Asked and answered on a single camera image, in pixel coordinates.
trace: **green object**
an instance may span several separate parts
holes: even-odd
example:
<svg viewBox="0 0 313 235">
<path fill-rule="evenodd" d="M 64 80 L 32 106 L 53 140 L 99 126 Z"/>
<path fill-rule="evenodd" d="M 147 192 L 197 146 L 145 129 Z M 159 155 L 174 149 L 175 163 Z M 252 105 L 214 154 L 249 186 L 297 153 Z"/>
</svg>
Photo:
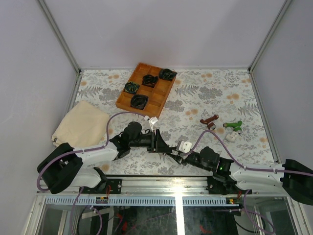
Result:
<svg viewBox="0 0 313 235">
<path fill-rule="evenodd" d="M 241 129 L 241 125 L 243 124 L 242 121 L 234 122 L 234 123 L 224 123 L 223 127 L 232 127 L 234 131 L 236 131 L 239 135 L 243 132 Z"/>
</svg>

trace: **floral tablecloth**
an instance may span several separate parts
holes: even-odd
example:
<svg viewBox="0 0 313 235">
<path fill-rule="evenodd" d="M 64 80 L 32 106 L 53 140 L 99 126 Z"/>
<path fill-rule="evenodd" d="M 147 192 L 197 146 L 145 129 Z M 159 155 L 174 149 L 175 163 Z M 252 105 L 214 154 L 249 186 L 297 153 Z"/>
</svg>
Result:
<svg viewBox="0 0 313 235">
<path fill-rule="evenodd" d="M 265 134 L 260 111 L 246 70 L 176 70 L 175 83 L 164 109 L 156 123 L 163 139 L 171 146 L 179 140 L 195 143 L 206 126 L 200 119 L 214 114 L 220 118 L 216 133 L 222 138 L 232 130 L 223 128 L 224 122 L 243 121 L 243 133 L 235 142 L 224 141 L 230 152 L 242 163 L 270 164 L 273 156 Z M 123 110 L 116 107 L 124 84 L 132 70 L 85 70 L 75 100 L 86 100 L 109 115 Z M 131 121 L 139 121 L 143 130 L 149 124 L 133 114 L 115 117 L 110 126 L 110 137 L 119 134 Z M 206 134 L 196 151 L 205 146 L 213 148 L 222 157 L 227 153 L 215 137 Z M 160 154 L 149 154 L 144 148 L 132 149 L 123 159 L 103 162 L 99 167 L 106 174 L 205 176 L 209 172 L 194 166 L 178 165 L 173 159 Z"/>
</svg>

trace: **folded towel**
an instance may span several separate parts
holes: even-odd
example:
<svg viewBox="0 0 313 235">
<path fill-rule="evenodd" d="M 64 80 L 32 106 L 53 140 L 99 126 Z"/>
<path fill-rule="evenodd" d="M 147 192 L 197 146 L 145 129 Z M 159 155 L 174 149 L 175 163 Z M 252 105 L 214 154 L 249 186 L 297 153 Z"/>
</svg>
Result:
<svg viewBox="0 0 313 235">
<path fill-rule="evenodd" d="M 100 142 L 109 115 L 82 100 L 72 108 L 52 135 L 55 146 L 68 142 L 72 147 L 88 147 Z"/>
</svg>

